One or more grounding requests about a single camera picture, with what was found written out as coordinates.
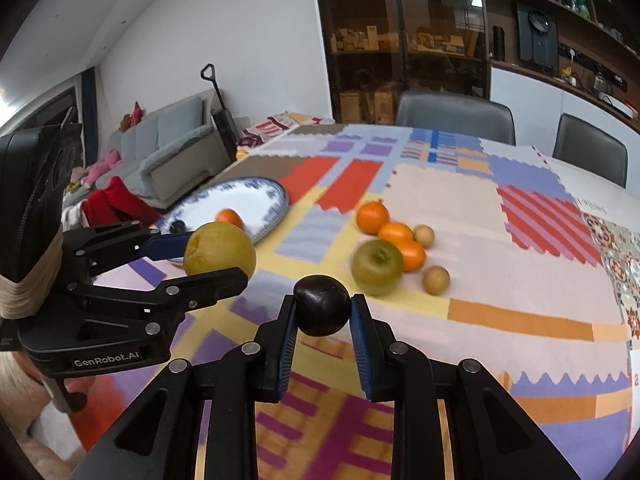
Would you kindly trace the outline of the grey chair right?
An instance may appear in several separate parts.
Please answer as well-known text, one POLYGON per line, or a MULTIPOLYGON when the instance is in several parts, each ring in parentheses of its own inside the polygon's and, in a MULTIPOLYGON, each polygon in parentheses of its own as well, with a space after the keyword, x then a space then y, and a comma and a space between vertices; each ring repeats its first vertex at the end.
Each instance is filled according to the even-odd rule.
POLYGON ((614 136, 573 115, 561 116, 552 157, 596 174, 621 188, 626 186, 626 146, 614 136))

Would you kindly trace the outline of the dark plum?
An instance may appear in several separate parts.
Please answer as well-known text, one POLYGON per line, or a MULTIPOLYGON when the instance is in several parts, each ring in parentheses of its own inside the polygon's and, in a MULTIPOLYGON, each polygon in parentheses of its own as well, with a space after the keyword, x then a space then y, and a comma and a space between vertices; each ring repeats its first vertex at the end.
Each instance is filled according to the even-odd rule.
POLYGON ((329 275, 308 275, 293 288, 297 327, 307 336, 327 337, 337 333, 352 313, 352 298, 346 287, 329 275))
POLYGON ((182 220, 175 220, 169 226, 171 234, 181 234, 186 232, 186 224, 182 220))

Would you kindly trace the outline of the yellow-green pear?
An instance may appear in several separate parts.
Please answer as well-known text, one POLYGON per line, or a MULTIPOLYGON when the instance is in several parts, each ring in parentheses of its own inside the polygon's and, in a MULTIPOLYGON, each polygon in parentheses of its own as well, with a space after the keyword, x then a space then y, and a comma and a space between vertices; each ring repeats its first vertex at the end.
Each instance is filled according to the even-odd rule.
POLYGON ((208 222, 194 231, 186 244, 183 269, 188 275, 239 268, 248 278, 255 272, 256 250, 237 226, 208 222))

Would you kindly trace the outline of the brown kiwi front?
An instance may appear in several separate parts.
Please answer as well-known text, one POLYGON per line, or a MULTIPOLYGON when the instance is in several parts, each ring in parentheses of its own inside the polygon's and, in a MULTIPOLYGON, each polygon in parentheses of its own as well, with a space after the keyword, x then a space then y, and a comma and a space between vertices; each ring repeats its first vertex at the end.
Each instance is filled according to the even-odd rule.
POLYGON ((423 289, 430 295, 439 296, 450 285, 450 274, 443 266, 429 266, 422 275, 423 289))

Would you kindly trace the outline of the orange mandarin back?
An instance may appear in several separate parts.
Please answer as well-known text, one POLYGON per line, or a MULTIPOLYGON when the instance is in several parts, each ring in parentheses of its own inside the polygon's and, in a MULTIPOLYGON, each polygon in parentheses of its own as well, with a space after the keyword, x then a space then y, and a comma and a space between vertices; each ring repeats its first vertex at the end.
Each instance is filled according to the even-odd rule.
POLYGON ((360 205, 355 221, 361 232, 377 236, 382 226, 390 222, 390 213, 382 202, 371 200, 360 205))

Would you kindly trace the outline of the brown kiwi back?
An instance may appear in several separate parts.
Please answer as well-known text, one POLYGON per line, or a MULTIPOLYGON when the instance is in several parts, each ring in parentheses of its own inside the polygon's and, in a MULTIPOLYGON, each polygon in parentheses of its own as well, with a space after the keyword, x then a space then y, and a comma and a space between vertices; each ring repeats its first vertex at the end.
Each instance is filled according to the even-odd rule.
POLYGON ((435 241, 435 231, 426 224, 419 224, 413 230, 413 238, 425 249, 431 248, 435 241))

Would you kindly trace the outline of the orange mandarin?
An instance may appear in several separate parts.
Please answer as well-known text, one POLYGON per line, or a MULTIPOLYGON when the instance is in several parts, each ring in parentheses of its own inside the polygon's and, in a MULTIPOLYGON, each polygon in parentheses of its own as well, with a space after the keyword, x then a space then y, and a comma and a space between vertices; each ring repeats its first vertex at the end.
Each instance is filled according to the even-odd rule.
POLYGON ((378 230, 378 238, 397 244, 405 240, 413 240, 413 230, 405 223, 387 222, 378 230))
POLYGON ((424 247, 416 240, 400 240, 396 247, 402 258, 402 268, 405 273, 420 270, 426 261, 424 247))
POLYGON ((371 200, 360 205, 355 221, 361 232, 377 236, 382 226, 390 222, 390 213, 382 202, 371 200))

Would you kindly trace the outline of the orange mandarin front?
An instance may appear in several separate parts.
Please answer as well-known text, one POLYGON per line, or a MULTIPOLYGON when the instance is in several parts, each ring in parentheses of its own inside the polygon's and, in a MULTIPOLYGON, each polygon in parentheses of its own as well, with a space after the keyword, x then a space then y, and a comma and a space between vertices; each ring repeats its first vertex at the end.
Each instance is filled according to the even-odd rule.
POLYGON ((424 247, 416 240, 400 240, 396 247, 402 258, 402 268, 405 273, 420 270, 426 261, 424 247))

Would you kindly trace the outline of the colourful patchwork tablecloth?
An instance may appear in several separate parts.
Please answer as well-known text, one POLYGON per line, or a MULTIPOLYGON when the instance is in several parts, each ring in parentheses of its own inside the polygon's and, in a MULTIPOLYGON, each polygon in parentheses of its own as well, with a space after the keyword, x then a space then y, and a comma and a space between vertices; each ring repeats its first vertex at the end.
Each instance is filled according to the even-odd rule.
POLYGON ((355 214, 379 200, 394 221, 435 231, 426 261, 450 285, 432 296, 406 274, 372 313, 435 360, 480 361, 582 478, 622 457, 639 427, 639 349, 582 215, 639 234, 637 196, 530 146, 364 125, 298 129, 229 174, 280 181, 290 208, 258 244, 247 290, 190 314, 174 356, 205 363, 252 339, 303 276, 354 286, 355 214))

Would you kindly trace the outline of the large orange front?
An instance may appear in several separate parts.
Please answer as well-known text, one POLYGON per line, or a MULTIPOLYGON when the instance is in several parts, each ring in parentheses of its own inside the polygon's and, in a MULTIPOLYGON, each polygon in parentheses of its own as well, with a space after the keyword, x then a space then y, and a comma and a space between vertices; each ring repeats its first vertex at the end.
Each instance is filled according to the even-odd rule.
POLYGON ((221 209, 221 211, 216 214, 215 221, 232 224, 232 226, 236 226, 240 230, 245 229, 245 224, 241 216, 230 208, 221 209))

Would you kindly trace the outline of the brown kiwi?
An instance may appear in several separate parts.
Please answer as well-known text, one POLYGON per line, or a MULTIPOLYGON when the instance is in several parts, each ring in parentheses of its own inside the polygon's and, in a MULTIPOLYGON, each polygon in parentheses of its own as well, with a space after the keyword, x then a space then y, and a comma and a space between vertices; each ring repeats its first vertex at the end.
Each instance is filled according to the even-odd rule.
POLYGON ((435 231, 426 224, 419 224, 413 230, 413 238, 425 249, 431 248, 435 241, 435 231))
POLYGON ((439 296, 450 285, 450 274, 443 266, 429 266, 422 275, 423 289, 430 295, 439 296))

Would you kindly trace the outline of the small kids table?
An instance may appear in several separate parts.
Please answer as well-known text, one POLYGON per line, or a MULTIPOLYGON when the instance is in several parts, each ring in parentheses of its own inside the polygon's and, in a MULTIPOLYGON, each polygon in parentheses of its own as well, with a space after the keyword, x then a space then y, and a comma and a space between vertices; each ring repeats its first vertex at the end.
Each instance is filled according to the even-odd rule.
POLYGON ((250 154, 254 148, 280 136, 284 132, 300 126, 333 125, 332 118, 309 116, 294 112, 285 112, 267 117, 262 122, 243 129, 236 144, 235 159, 240 160, 250 154))

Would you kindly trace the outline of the floral patterned mat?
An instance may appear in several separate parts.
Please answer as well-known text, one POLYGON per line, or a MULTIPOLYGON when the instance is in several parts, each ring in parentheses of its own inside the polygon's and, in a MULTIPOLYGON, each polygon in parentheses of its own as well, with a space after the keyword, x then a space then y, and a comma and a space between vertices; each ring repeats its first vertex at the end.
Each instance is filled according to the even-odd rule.
POLYGON ((610 277, 623 322, 628 326, 630 350, 639 349, 639 234, 593 214, 583 214, 594 244, 610 277))

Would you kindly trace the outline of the red cloth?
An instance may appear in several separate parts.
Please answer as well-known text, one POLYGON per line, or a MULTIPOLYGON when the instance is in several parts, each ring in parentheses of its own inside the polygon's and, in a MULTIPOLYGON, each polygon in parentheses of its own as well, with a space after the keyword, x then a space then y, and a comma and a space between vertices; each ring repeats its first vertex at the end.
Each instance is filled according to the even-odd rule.
POLYGON ((92 192, 81 204, 89 226, 137 221, 144 228, 160 220, 160 214, 131 193, 120 177, 111 177, 106 188, 92 192))

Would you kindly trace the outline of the green apple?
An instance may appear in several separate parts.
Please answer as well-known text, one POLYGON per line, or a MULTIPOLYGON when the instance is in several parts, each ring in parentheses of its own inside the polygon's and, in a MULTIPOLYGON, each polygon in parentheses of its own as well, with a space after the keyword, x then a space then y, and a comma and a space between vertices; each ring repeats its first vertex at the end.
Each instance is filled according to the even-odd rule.
POLYGON ((369 240, 352 255, 350 272, 366 295, 378 297, 396 288, 404 273, 404 263, 394 244, 387 240, 369 240))

